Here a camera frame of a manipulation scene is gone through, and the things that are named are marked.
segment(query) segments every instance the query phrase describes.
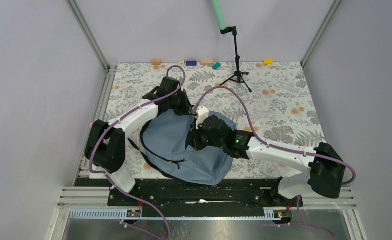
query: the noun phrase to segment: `black strap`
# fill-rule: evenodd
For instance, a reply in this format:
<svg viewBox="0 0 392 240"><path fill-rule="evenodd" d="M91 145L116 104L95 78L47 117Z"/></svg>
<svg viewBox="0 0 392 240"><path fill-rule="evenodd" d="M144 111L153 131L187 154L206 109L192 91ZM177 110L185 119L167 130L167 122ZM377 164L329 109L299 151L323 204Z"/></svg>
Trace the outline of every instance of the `black strap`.
<svg viewBox="0 0 392 240"><path fill-rule="evenodd" d="M146 161L146 163L147 163L149 166L151 166L154 170L159 171L160 174L161 174L162 176L164 176L164 177L167 177L167 178L169 178L169 179L176 179L176 180L179 180L178 178L173 177L173 176L171 176L171 175L169 175L169 174L166 174L166 173L164 173L162 170L160 170L157 166L155 166L155 165L149 160L149 158L148 158L144 153L142 153L142 152L138 149L137 145L136 145L133 141L131 141L130 139L128 139L128 141L130 142L131 146L132 146L133 148L135 148L135 150L137 150L137 151L140 152L141 156L144 158L144 161Z"/></svg>
<svg viewBox="0 0 392 240"><path fill-rule="evenodd" d="M154 152L152 152L152 151L151 151L150 149L148 149L148 148L146 147L146 145L144 144L144 141L143 141L143 133L146 131L146 129L147 129L147 127L149 126L150 122L151 122L151 121L148 121L148 122L147 122L146 124L144 124L144 126L141 128L141 131L140 131L141 146L143 146L143 148L144 148L146 151L148 151L149 153L153 154L154 156L156 156L156 157L162 159L163 161L165 161L165 162L167 161L168 163L172 163L172 164L174 163L174 164L176 164L177 167L178 167L178 170L179 170L179 169L180 169L180 166L179 166L178 164L184 162L184 161L185 161L184 159L183 159L183 160L179 160L179 161L174 161L174 160L165 159L165 158L163 158L163 157L161 157L161 156L155 154Z"/></svg>

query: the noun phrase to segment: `black tripod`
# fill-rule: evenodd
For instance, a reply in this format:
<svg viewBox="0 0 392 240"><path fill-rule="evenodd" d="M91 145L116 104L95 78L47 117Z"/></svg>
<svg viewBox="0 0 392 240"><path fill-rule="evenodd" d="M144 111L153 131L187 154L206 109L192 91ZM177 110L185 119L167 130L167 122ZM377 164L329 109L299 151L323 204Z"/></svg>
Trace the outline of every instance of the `black tripod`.
<svg viewBox="0 0 392 240"><path fill-rule="evenodd" d="M235 59L236 59L236 67L237 67L237 71L234 72L234 75L231 76L229 79L225 80L223 83L221 83L220 86L225 84L228 81L232 81L232 82L235 82L237 84L244 83L246 85L247 89L249 90L249 92L251 93L252 90L249 88L249 86L246 84L246 82L243 79L243 75L249 75L249 73L247 73L247 72L244 72L244 73L240 72L240 67L239 67L239 65L240 65L240 63L239 63L240 56L237 53L237 38L236 38L236 36L237 36L237 28L235 26L231 26L231 27L229 26L229 27L226 27L223 30L220 30L220 32L221 32L222 35L230 33L230 32L233 33L233 36L234 36L234 49L235 49L235 52L236 52L236 58Z"/></svg>

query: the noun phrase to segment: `wall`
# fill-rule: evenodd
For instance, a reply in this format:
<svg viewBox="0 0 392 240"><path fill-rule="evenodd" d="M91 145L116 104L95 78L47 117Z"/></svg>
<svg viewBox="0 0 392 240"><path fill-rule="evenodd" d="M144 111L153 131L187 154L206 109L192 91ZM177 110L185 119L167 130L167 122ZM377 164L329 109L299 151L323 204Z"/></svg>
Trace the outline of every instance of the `wall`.
<svg viewBox="0 0 392 240"><path fill-rule="evenodd" d="M333 0L221 0L237 26L242 61L300 61ZM219 34L211 0L77 0L110 64L234 61L231 34Z"/></svg>
<svg viewBox="0 0 392 240"><path fill-rule="evenodd" d="M343 1L305 73L367 238L392 239L392 1Z"/></svg>
<svg viewBox="0 0 392 240"><path fill-rule="evenodd" d="M0 1L0 240L41 240L103 70L66 1Z"/></svg>

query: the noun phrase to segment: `gray floor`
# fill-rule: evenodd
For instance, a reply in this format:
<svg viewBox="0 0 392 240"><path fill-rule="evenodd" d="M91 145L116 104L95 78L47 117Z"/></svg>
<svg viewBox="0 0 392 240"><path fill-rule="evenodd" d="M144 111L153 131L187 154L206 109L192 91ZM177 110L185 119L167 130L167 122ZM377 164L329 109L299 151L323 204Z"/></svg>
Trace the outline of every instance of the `gray floor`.
<svg viewBox="0 0 392 240"><path fill-rule="evenodd" d="M350 239L343 215L337 211L313 210L303 214L310 223L321 224L332 230L336 240ZM292 222L300 222L297 214ZM125 229L113 220L70 219L64 240L154 240L153 237L131 228ZM163 221L144 220L135 226L149 230L166 237L166 227ZM268 240L268 239L322 239L312 234L305 226L276 227L272 222L265 221L170 221L172 240Z"/></svg>

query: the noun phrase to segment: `floral pattern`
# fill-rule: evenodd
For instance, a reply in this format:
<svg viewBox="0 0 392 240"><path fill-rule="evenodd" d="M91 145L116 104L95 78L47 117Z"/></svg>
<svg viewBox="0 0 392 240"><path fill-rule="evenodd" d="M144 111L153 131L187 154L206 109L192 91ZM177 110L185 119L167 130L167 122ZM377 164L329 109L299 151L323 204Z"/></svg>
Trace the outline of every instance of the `floral pattern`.
<svg viewBox="0 0 392 240"><path fill-rule="evenodd" d="M172 65L176 63L164 63L160 66L147 63L119 64L105 120L119 117L134 107L142 95L159 85L166 69ZM192 104L205 91L219 85L235 71L234 63L227 62L221 63L217 70L201 65L180 66L186 74L183 88ZM299 62L275 62L270 66L244 62L240 64L240 68L249 72L245 80L253 92L249 93L244 85L234 82L228 82L225 86L233 89L243 99L258 134L270 140L300 146L317 146L319 142L325 141ZM181 81L181 71L172 69L170 77ZM239 129L250 130L243 107L228 91L217 89L211 92L202 105L235 121ZM138 151L131 146L127 146L126 150L126 167L132 177L164 178L144 162ZM292 168L264 160L235 159L226 178L277 178L297 173Z"/></svg>

